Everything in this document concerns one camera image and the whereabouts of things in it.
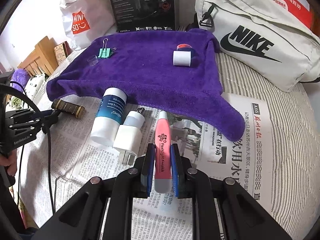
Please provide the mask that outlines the person's left hand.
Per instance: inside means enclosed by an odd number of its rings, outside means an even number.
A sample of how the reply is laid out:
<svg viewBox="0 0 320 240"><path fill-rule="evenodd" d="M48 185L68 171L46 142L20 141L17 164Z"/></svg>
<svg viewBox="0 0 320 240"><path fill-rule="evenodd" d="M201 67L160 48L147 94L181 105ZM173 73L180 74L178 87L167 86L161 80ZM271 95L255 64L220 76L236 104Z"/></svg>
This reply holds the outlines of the person's left hand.
<svg viewBox="0 0 320 240"><path fill-rule="evenodd" d="M0 156L0 165L7 167L8 175L14 177L17 172L17 152L12 151L8 158Z"/></svg>

